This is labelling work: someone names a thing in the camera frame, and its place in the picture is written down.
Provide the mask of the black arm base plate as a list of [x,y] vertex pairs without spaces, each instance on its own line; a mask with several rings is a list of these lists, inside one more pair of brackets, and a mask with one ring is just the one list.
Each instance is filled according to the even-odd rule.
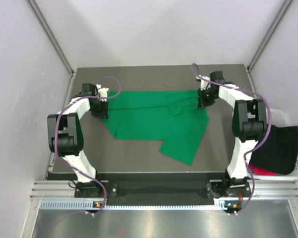
[[102,183],[108,198],[118,198],[130,194],[192,194],[201,198],[247,197],[250,195],[249,184],[225,188],[221,181],[203,180],[182,181],[108,181]]

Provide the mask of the green t shirt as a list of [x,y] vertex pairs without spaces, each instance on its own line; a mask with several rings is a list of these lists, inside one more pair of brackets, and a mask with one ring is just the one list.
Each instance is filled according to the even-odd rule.
[[160,153],[191,165],[209,116],[195,90],[124,91],[109,101],[102,122],[116,139],[160,140]]

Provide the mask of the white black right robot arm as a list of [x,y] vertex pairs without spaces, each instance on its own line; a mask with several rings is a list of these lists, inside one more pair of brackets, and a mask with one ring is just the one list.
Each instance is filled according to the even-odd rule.
[[231,161],[224,172],[222,181],[209,182],[208,194],[214,198],[237,196],[239,192],[248,192],[247,181],[251,154],[267,133],[266,105],[262,99],[251,97],[246,90],[225,81],[221,71],[210,76],[197,75],[198,108],[213,105],[221,99],[232,107],[231,130],[235,137]]

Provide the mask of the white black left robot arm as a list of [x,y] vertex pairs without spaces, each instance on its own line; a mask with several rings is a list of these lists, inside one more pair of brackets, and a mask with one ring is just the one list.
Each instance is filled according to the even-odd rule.
[[84,137],[80,120],[87,112],[100,118],[108,118],[108,88],[100,84],[86,83],[59,113],[47,117],[48,144],[51,152],[61,158],[61,163],[70,167],[77,176],[73,183],[75,197],[102,196],[104,189],[97,181],[97,170],[90,164],[83,148]]

